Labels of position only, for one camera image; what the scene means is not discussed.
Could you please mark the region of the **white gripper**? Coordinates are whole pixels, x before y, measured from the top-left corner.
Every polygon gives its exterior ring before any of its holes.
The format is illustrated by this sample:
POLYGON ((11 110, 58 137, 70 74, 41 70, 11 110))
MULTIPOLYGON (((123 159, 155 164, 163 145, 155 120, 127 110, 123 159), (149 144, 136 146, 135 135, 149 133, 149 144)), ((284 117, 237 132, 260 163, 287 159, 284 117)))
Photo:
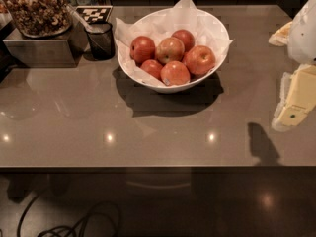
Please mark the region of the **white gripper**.
POLYGON ((308 0, 292 22, 269 37, 269 44, 287 45, 289 57, 301 63, 292 74, 285 72, 280 82, 272 128, 285 132, 303 123, 316 107, 316 0, 308 0))

